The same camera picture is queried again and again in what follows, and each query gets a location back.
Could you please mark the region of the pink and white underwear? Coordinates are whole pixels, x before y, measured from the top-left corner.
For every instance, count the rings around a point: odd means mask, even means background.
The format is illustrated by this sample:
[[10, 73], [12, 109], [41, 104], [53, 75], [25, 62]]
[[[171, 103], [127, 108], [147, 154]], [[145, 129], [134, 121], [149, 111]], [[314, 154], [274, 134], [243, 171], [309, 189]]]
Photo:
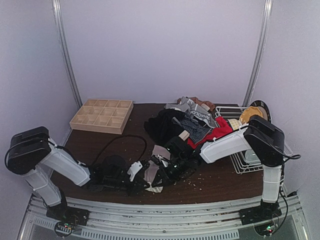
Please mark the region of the pink and white underwear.
[[152, 150], [151, 158], [148, 161], [149, 167], [144, 172], [144, 180], [150, 185], [146, 188], [146, 191], [152, 193], [161, 193], [163, 190], [162, 186], [152, 186], [157, 172], [160, 167], [167, 167], [169, 165], [169, 160], [171, 158], [170, 152], [163, 146], [155, 145]]

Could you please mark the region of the red underwear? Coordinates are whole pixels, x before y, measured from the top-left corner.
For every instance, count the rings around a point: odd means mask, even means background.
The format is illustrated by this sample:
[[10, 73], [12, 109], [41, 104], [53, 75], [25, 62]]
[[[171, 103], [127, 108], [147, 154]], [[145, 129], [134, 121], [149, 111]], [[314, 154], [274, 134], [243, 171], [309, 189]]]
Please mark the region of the red underwear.
[[196, 149], [198, 145], [203, 144], [207, 141], [211, 141], [214, 138], [218, 139], [223, 137], [227, 134], [233, 132], [233, 129], [229, 126], [227, 121], [222, 117], [216, 117], [215, 120], [217, 121], [219, 127], [214, 128], [210, 133], [208, 133], [200, 142], [194, 143], [190, 138], [187, 140], [187, 144], [190, 145], [193, 149]]

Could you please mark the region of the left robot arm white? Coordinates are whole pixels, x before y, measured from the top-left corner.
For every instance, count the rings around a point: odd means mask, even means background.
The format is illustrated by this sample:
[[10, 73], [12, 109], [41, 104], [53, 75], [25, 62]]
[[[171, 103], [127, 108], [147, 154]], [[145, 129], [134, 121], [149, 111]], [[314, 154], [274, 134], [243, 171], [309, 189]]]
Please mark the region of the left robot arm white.
[[56, 144], [44, 126], [14, 135], [4, 164], [10, 172], [22, 176], [48, 208], [66, 209], [67, 204], [63, 191], [53, 184], [43, 166], [90, 192], [111, 189], [132, 195], [150, 187], [143, 177], [143, 170], [149, 167], [147, 161], [138, 160], [128, 166], [121, 156], [111, 155], [102, 162], [94, 160], [87, 165]]

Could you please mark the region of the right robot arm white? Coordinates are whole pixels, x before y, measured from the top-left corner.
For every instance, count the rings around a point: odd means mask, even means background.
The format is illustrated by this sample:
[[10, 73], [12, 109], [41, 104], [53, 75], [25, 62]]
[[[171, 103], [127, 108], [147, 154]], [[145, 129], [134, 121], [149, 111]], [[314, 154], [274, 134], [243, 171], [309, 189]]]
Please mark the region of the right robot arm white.
[[164, 146], [170, 158], [156, 158], [159, 169], [152, 187], [163, 187], [177, 182], [182, 174], [195, 169], [200, 160], [212, 164], [240, 152], [254, 153], [263, 169], [261, 206], [273, 208], [278, 202], [284, 168], [284, 132], [258, 115], [237, 130], [221, 137], [206, 140], [191, 147], [175, 136]]

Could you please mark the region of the striped dark underwear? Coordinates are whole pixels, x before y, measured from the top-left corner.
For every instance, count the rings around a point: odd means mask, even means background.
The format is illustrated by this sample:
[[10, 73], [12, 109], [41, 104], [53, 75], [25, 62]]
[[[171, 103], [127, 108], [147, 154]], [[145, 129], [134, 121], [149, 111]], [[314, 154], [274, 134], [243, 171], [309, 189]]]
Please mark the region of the striped dark underwear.
[[185, 131], [189, 133], [189, 137], [194, 144], [198, 144], [202, 141], [208, 134], [212, 132], [212, 128], [199, 123], [197, 119], [190, 117], [183, 117], [181, 120], [173, 117], [171, 120], [174, 124], [179, 125]]

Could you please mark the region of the black underwear white waistband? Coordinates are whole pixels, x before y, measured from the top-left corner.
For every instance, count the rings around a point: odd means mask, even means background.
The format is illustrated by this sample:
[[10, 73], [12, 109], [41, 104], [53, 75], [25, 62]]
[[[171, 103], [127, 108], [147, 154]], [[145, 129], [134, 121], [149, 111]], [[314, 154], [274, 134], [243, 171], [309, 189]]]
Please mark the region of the black underwear white waistband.
[[163, 109], [156, 117], [151, 117], [145, 121], [143, 128], [157, 145], [164, 146], [169, 140], [184, 131], [173, 119], [180, 122], [185, 116], [186, 114], [182, 111]]

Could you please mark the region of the grey lettered underwear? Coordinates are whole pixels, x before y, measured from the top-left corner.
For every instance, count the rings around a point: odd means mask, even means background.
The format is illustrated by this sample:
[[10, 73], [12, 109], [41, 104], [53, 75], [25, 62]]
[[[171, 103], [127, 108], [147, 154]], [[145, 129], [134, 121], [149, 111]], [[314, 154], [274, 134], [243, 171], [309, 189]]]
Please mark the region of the grey lettered underwear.
[[197, 118], [206, 123], [210, 128], [216, 128], [216, 122], [213, 118], [212, 112], [208, 112], [200, 105], [183, 96], [177, 100], [177, 103], [167, 103], [165, 109], [172, 109], [187, 114], [190, 118]]

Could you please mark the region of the tan beige underwear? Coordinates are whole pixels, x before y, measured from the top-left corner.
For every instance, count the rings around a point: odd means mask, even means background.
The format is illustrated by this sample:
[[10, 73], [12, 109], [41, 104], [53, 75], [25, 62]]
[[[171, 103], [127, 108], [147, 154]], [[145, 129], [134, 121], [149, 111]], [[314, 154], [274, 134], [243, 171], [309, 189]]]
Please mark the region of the tan beige underwear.
[[197, 97], [186, 97], [186, 98], [192, 100], [194, 103], [198, 104], [208, 112], [212, 112], [216, 108], [215, 104], [210, 101], [202, 101], [202, 100], [199, 100]]

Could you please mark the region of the wooden compartment tray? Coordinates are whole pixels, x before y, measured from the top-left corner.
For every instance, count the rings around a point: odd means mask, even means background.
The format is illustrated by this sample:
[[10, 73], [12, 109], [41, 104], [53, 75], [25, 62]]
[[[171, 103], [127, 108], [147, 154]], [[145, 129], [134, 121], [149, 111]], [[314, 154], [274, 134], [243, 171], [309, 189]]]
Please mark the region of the wooden compartment tray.
[[69, 124], [72, 130], [121, 135], [133, 107], [132, 100], [88, 99]]

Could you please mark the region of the cream checkered bowl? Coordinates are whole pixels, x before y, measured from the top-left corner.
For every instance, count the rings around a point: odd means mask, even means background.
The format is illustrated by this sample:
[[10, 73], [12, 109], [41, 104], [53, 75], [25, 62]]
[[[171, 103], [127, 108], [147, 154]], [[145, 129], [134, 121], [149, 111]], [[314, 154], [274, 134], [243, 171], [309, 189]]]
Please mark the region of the cream checkered bowl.
[[243, 125], [240, 120], [235, 118], [230, 118], [227, 121], [233, 131], [238, 130]]

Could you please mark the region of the white bowl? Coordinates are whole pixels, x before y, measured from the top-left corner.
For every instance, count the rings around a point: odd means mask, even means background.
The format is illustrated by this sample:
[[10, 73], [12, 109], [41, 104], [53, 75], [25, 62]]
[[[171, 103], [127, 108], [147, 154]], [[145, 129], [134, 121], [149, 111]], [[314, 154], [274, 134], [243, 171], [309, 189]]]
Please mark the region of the white bowl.
[[250, 164], [255, 165], [260, 163], [258, 156], [255, 154], [255, 152], [252, 149], [245, 151], [244, 161], [249, 165]]

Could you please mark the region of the yellow dotted plate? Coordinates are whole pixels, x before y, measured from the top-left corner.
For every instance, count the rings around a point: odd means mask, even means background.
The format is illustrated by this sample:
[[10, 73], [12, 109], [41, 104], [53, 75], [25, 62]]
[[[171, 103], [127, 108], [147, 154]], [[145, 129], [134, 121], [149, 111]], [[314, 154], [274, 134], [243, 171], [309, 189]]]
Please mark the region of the yellow dotted plate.
[[261, 110], [256, 106], [249, 106], [246, 108], [239, 117], [239, 121], [244, 125], [250, 121], [252, 116], [264, 117]]

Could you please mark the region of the dark round plate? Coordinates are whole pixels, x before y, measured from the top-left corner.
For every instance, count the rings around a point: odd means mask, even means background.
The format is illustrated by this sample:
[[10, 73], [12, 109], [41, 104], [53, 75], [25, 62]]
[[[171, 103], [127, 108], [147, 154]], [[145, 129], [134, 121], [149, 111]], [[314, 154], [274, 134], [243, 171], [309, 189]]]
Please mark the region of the dark round plate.
[[272, 117], [267, 104], [262, 100], [255, 100], [250, 104], [250, 107], [257, 107], [262, 113], [262, 117], [269, 123], [272, 123]]

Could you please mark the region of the right metal frame post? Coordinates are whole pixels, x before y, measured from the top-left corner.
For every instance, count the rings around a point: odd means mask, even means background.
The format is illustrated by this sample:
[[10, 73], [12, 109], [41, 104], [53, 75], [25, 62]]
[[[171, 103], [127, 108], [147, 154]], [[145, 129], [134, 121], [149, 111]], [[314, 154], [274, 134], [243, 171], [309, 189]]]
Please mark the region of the right metal frame post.
[[255, 90], [255, 86], [258, 81], [258, 76], [261, 69], [263, 54], [265, 51], [267, 37], [268, 37], [268, 30], [269, 30], [271, 15], [272, 15], [273, 2], [274, 2], [273, 0], [264, 1], [260, 34], [257, 42], [257, 48], [256, 48], [256, 53], [253, 61], [249, 82], [247, 85], [244, 100], [242, 102], [243, 107], [246, 107], [250, 104], [251, 99], [253, 97], [254, 90]]

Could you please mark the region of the metal frame post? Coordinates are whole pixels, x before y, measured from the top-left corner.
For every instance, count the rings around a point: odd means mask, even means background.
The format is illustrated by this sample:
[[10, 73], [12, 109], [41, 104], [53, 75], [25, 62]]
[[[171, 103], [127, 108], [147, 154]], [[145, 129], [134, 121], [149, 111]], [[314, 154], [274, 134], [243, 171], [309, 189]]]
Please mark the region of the metal frame post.
[[268, 37], [268, 30], [269, 30], [271, 15], [272, 15], [273, 2], [274, 2], [273, 0], [264, 1], [260, 34], [257, 42], [257, 48], [256, 48], [256, 53], [253, 61], [249, 82], [247, 85], [244, 100], [242, 102], [243, 107], [246, 107], [250, 104], [251, 99], [253, 97], [254, 90], [255, 90], [255, 86], [258, 81], [258, 76], [261, 69], [263, 54], [265, 51], [267, 37]]
[[53, 7], [53, 15], [54, 15], [54, 21], [57, 28], [57, 34], [59, 39], [59, 44], [62, 52], [63, 61], [66, 68], [66, 73], [68, 77], [68, 82], [70, 84], [71, 92], [73, 95], [73, 98], [75, 100], [75, 104], [78, 109], [81, 108], [83, 105], [80, 91], [76, 82], [75, 73], [72, 66], [71, 56], [69, 53], [67, 38], [66, 38], [66, 32], [64, 28], [64, 21], [63, 21], [63, 14], [62, 14], [62, 8], [61, 8], [61, 1], [60, 0], [52, 0], [52, 7]]

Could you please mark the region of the left metal frame post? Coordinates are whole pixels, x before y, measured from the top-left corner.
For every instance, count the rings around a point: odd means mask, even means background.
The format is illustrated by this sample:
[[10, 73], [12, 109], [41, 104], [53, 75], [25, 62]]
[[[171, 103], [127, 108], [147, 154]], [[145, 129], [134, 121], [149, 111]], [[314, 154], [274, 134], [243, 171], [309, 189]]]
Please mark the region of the left metal frame post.
[[63, 61], [66, 68], [66, 73], [68, 77], [68, 82], [70, 84], [71, 92], [73, 95], [73, 98], [75, 100], [75, 104], [78, 109], [81, 108], [83, 105], [80, 91], [76, 82], [75, 73], [72, 66], [71, 56], [69, 53], [67, 38], [66, 38], [66, 32], [64, 28], [64, 21], [63, 21], [63, 14], [62, 14], [62, 8], [61, 8], [61, 1], [60, 0], [52, 0], [52, 7], [53, 7], [53, 15], [54, 15], [54, 21], [57, 28], [57, 34], [59, 39], [59, 44], [62, 52]]

